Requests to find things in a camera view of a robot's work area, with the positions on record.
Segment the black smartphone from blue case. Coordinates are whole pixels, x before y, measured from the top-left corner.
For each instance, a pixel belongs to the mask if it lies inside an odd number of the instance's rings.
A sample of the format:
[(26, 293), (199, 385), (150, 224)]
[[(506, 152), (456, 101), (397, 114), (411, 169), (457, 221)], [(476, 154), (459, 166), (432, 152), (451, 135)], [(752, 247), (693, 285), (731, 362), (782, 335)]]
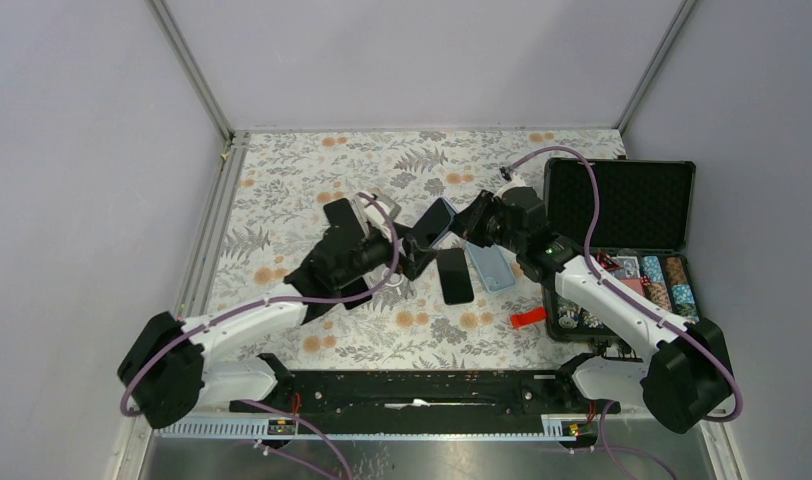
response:
[(442, 296), (446, 305), (462, 305), (474, 300), (471, 278), (461, 248), (439, 250), (436, 257)]

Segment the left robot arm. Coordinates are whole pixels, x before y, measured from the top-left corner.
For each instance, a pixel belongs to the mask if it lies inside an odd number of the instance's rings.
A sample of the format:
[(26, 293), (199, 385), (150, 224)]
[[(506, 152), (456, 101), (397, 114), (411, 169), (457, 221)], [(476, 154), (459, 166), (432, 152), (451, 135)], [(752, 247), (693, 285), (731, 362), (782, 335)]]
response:
[(339, 304), (364, 303), (377, 289), (363, 277), (380, 266), (386, 277), (416, 279), (437, 252), (408, 230), (394, 234), (389, 239), (372, 228), (363, 238), (348, 237), (330, 227), (300, 266), (263, 296), (217, 315), (154, 315), (117, 369), (125, 387), (121, 413), (142, 415), (158, 429), (197, 408), (236, 400), (283, 409), (291, 401), (290, 381), (265, 360), (235, 362), (229, 354), (246, 340), (309, 323)]

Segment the small black smartphone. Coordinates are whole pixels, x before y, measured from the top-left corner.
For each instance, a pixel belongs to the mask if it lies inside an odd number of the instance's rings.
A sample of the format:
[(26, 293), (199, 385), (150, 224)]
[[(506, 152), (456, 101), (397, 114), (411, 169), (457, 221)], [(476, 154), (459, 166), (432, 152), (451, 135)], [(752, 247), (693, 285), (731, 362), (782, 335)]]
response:
[(328, 241), (352, 245), (365, 238), (362, 224), (347, 198), (325, 204), (323, 212), (329, 223), (325, 233)]

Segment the phone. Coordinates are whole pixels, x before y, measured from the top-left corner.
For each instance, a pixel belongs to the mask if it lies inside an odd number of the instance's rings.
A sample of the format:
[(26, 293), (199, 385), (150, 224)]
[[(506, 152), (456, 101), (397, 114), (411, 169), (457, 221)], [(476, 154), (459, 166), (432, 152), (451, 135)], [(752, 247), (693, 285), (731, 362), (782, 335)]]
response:
[(411, 229), (416, 244), (422, 248), (436, 246), (449, 232), (455, 215), (455, 208), (446, 198), (437, 198)]
[(515, 275), (497, 245), (479, 247), (470, 242), (465, 244), (478, 277), (489, 293), (499, 293), (516, 284)]

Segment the large black smartphone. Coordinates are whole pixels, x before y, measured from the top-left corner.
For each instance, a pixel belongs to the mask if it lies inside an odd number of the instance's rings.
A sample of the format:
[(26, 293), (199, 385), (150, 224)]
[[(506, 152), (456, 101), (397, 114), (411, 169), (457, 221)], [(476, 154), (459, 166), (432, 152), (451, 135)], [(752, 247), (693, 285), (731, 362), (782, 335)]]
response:
[(370, 287), (363, 277), (359, 277), (341, 289), (341, 303), (346, 310), (353, 310), (372, 298)]

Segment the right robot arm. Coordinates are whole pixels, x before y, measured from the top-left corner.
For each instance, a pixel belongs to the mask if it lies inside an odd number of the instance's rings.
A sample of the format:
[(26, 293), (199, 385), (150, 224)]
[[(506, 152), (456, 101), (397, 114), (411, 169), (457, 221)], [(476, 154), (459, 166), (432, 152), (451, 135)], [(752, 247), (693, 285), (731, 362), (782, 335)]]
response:
[(684, 433), (728, 400), (737, 419), (744, 397), (732, 372), (722, 330), (711, 320), (692, 323), (618, 281), (587, 250), (557, 233), (531, 187), (502, 195), (487, 190), (457, 213), (451, 231), (480, 247), (512, 252), (525, 276), (554, 295), (593, 313), (635, 352), (634, 361), (580, 355), (565, 364), (557, 402), (579, 412), (593, 400), (645, 408), (659, 423)]

